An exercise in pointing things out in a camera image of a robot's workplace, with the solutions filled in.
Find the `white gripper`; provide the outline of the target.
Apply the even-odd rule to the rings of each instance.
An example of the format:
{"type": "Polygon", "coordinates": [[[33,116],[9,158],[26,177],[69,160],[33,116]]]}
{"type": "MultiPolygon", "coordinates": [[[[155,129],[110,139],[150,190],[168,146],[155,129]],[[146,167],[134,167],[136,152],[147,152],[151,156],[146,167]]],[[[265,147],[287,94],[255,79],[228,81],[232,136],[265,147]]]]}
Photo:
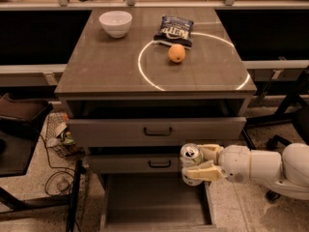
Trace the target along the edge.
{"type": "Polygon", "coordinates": [[[223,149],[218,144],[202,144],[198,149],[208,161],[184,167],[182,173],[187,179],[211,182],[225,177],[232,183],[249,181],[251,153],[246,146],[230,145],[223,149]],[[218,161],[221,168],[213,161],[218,161]]]}

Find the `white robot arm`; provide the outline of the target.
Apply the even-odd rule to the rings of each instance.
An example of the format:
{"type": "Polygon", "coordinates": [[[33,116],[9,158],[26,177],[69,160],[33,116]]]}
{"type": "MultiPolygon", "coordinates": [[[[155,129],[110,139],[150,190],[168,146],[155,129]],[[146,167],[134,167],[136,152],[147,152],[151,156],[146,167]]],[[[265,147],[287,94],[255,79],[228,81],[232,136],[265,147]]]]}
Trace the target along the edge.
{"type": "Polygon", "coordinates": [[[231,183],[253,182],[294,199],[309,199],[309,150],[292,143],[282,153],[250,150],[247,146],[185,144],[181,148],[183,180],[190,186],[226,179],[231,183]]]}

